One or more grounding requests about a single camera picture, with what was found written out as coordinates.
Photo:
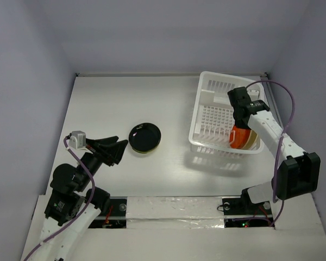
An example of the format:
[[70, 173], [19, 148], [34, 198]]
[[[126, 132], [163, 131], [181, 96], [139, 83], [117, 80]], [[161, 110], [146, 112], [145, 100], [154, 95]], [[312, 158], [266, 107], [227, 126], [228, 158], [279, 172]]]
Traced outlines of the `orange plate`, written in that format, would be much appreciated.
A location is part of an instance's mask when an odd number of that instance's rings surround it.
[[250, 133], [250, 129], [242, 129], [234, 125], [229, 136], [230, 147], [234, 149], [242, 149], [247, 143]]

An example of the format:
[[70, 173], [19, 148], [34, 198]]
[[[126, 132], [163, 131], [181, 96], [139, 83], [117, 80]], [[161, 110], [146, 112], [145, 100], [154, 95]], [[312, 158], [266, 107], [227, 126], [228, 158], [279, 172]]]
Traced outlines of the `black plate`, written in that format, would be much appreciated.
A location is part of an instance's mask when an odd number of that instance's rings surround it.
[[161, 131], [155, 124], [141, 123], [130, 131], [128, 140], [132, 148], [151, 150], [157, 148], [160, 144]]

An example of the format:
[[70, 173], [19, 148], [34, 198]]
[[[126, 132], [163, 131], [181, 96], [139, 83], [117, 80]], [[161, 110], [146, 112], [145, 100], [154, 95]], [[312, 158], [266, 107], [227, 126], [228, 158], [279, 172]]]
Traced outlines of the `lime green plate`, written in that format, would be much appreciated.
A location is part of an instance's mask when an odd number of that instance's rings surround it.
[[137, 150], [137, 149], [135, 149], [135, 148], [132, 148], [132, 149], [133, 149], [133, 151], [135, 151], [135, 152], [137, 152], [137, 153], [139, 153], [139, 154], [147, 154], [147, 153], [151, 153], [151, 152], [153, 152], [153, 151], [156, 150], [156, 148], [153, 148], [153, 149], [151, 149], [151, 150]]

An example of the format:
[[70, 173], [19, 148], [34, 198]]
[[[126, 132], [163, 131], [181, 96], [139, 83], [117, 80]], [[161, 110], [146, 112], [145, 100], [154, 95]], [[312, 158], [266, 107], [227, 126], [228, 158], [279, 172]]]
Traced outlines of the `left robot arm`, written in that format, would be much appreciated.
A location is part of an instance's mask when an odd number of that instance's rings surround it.
[[89, 227], [125, 227], [127, 200], [112, 200], [107, 191], [95, 186], [94, 176], [102, 165], [119, 164], [127, 144], [117, 136], [88, 139], [82, 131], [72, 131], [64, 138], [68, 152], [76, 149], [85, 153], [81, 158], [72, 154], [77, 166], [61, 164], [55, 168], [40, 248], [31, 260], [70, 260]]

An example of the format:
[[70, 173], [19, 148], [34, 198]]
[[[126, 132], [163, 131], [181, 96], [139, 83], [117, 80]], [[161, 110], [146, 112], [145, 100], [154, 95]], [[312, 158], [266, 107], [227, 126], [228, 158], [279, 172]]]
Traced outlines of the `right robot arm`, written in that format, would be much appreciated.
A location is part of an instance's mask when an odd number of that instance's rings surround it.
[[262, 100], [252, 101], [245, 87], [228, 92], [236, 127], [254, 131], [275, 158], [270, 182], [242, 191], [240, 209], [252, 213], [265, 201], [288, 200], [316, 191], [321, 159], [298, 146], [274, 119]]

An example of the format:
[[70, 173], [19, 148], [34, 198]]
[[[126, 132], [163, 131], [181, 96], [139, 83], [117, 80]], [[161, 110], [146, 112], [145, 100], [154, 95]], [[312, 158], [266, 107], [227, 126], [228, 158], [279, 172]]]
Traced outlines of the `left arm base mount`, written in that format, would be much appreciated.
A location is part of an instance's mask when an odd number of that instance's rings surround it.
[[127, 198], [126, 197], [112, 197], [109, 208], [106, 212], [101, 213], [96, 217], [89, 228], [96, 229], [119, 229], [126, 228], [127, 219]]

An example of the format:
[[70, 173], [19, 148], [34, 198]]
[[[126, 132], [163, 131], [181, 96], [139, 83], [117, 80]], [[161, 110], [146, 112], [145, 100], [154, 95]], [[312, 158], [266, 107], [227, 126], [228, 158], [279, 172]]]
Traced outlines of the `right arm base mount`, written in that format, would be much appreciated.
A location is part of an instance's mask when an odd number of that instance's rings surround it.
[[253, 203], [248, 189], [238, 197], [224, 197], [217, 207], [223, 213], [225, 228], [273, 227], [273, 214], [269, 201]]

